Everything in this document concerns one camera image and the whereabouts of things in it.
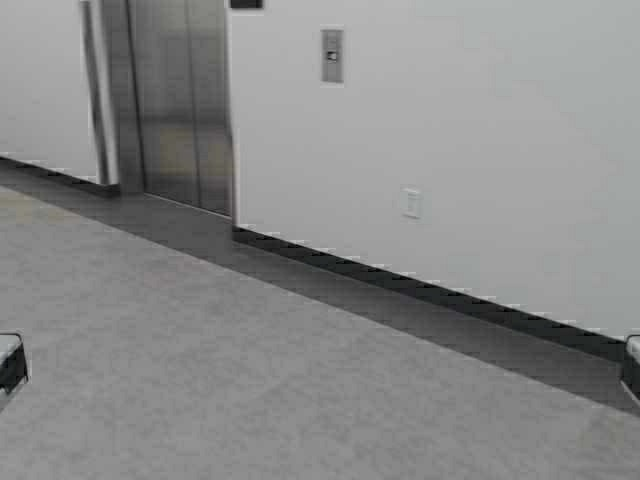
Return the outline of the robot base right corner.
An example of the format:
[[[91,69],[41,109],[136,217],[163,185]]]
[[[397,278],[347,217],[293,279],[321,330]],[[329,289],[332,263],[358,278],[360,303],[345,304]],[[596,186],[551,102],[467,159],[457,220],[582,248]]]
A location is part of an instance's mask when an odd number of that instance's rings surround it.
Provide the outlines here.
[[[621,362],[620,381],[625,391],[639,402],[639,336],[627,338]]]

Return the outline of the robot base left corner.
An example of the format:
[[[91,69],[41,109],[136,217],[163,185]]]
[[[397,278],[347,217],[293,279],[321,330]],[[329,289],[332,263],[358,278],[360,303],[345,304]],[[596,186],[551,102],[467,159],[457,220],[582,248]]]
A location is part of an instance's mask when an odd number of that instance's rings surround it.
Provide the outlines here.
[[[29,380],[26,351],[22,336],[17,332],[1,333],[1,391],[11,395]]]

